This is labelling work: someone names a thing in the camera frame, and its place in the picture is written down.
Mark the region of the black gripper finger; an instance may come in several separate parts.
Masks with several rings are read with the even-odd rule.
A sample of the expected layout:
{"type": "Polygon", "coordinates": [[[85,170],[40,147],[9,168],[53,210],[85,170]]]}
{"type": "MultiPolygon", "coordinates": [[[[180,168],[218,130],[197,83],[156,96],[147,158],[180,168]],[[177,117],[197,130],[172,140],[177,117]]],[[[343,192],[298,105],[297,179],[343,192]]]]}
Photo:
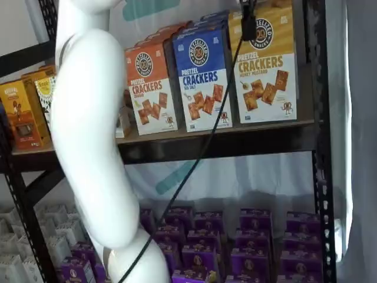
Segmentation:
{"type": "Polygon", "coordinates": [[[256,0],[241,0],[240,6],[242,11],[242,40],[254,41],[256,39],[256,17],[254,10],[256,7],[256,0]]]}

